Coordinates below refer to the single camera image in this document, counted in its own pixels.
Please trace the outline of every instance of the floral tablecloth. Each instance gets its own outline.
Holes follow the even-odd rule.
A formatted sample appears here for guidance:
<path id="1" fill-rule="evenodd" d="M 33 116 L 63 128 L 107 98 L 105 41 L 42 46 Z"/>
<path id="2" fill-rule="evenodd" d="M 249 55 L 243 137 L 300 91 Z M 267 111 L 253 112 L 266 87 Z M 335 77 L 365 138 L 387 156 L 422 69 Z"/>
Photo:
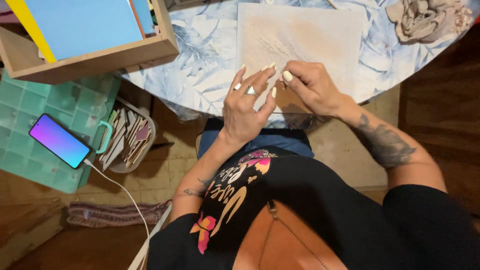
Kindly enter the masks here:
<path id="1" fill-rule="evenodd" d="M 398 0 L 332 0 L 341 10 L 364 14 L 357 91 L 361 100 L 402 82 L 459 38 L 450 34 L 431 44 L 402 45 L 385 7 Z M 167 0 L 180 49 L 170 63 L 150 62 L 126 68 L 123 78 L 159 97 L 181 120 L 221 116 L 223 100 L 236 73 L 237 6 L 239 2 L 332 9 L 326 0 L 224 0 L 175 6 Z M 480 13 L 480 1 L 464 0 Z M 315 117 L 274 113 L 268 128 L 308 128 Z"/>

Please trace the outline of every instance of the white charging cable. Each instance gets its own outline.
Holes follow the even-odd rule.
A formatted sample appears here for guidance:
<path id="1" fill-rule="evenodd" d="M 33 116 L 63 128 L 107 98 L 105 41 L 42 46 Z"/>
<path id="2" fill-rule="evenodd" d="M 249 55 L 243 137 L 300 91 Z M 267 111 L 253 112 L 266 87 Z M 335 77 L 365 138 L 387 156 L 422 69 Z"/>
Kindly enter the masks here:
<path id="1" fill-rule="evenodd" d="M 87 164 L 88 166 L 91 166 L 92 168 L 94 168 L 99 174 L 101 174 L 103 177 L 105 177 L 107 180 L 109 180 L 110 182 L 113 182 L 115 183 L 116 185 L 118 185 L 119 187 L 123 188 L 123 190 L 125 190 L 128 194 L 128 196 L 130 196 L 130 199 L 132 199 L 132 202 L 133 204 L 135 205 L 135 207 L 137 208 L 137 211 L 138 213 L 140 214 L 140 217 L 142 217 L 142 220 L 144 221 L 144 224 L 145 224 L 145 229 L 147 230 L 147 250 L 148 250 L 148 245 L 150 244 L 150 233 L 148 232 L 148 226 L 147 226 L 147 222 L 145 221 L 145 218 L 144 216 L 142 215 L 142 212 L 140 211 L 140 209 L 138 208 L 137 206 L 137 203 L 135 203 L 135 200 L 133 199 L 133 197 L 130 195 L 130 192 L 128 192 L 128 190 L 126 188 L 124 188 L 122 185 L 120 185 L 119 183 L 111 180 L 110 178 L 108 178 L 106 175 L 104 175 L 99 169 L 97 169 L 89 160 L 84 160 L 85 164 Z M 142 260 L 142 266 L 140 267 L 140 270 L 142 270 L 144 268 L 144 263 L 145 263 L 145 258 L 147 257 L 147 252 L 145 253 L 145 256 Z"/>

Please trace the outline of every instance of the gold chain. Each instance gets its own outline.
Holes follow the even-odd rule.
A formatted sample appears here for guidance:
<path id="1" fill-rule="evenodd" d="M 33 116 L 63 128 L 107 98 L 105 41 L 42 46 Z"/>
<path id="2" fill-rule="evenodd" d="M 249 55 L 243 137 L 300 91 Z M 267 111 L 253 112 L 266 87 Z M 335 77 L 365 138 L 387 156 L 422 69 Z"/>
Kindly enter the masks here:
<path id="1" fill-rule="evenodd" d="M 285 225 L 285 227 L 291 231 L 293 233 L 293 235 L 300 241 L 300 243 L 302 243 L 309 251 L 310 253 L 312 253 L 315 258 L 317 258 L 317 260 L 322 264 L 322 266 L 325 268 L 325 270 L 328 270 L 328 267 L 322 262 L 322 260 L 320 260 L 320 258 L 318 258 L 318 256 L 307 246 L 307 244 L 305 244 L 304 241 L 302 241 L 300 239 L 300 237 L 298 237 L 298 235 L 285 223 L 283 222 L 283 220 L 281 218 L 279 218 L 276 214 L 276 205 L 275 205 L 275 202 L 274 201 L 269 201 L 267 203 L 267 207 L 268 207 L 268 211 L 270 211 L 270 213 L 272 213 L 272 221 L 270 221 L 270 225 L 268 226 L 268 231 L 267 231 L 267 236 L 265 237 L 265 241 L 264 241 L 264 245 L 262 246 L 262 252 L 260 253 L 260 259 L 258 259 L 258 263 L 257 263 L 257 270 L 259 270 L 259 267 L 260 267 L 260 261 L 262 261 L 262 257 L 264 256 L 264 250 L 265 250 L 265 244 L 267 243 L 267 239 L 268 239 L 268 235 L 270 234 L 270 230 L 272 229 L 272 224 L 273 224 L 273 221 L 275 220 L 279 220 L 280 222 L 283 223 L 283 225 Z"/>

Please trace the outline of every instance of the smartphone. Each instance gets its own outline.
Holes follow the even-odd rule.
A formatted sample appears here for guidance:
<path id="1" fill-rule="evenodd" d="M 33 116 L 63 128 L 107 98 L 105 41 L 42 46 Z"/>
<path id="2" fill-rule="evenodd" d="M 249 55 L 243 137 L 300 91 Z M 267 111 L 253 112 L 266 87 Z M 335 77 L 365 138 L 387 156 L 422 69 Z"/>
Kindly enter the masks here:
<path id="1" fill-rule="evenodd" d="M 48 113 L 38 118 L 29 134 L 73 169 L 80 168 L 82 162 L 92 153 L 88 144 Z"/>

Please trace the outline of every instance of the phone screen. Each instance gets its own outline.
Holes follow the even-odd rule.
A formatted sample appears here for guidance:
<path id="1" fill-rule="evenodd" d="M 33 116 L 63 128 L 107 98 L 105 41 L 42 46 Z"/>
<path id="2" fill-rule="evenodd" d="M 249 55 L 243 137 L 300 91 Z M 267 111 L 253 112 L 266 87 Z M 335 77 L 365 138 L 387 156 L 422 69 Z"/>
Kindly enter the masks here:
<path id="1" fill-rule="evenodd" d="M 91 152 L 89 146 L 47 114 L 40 116 L 30 135 L 74 169 L 78 169 Z"/>

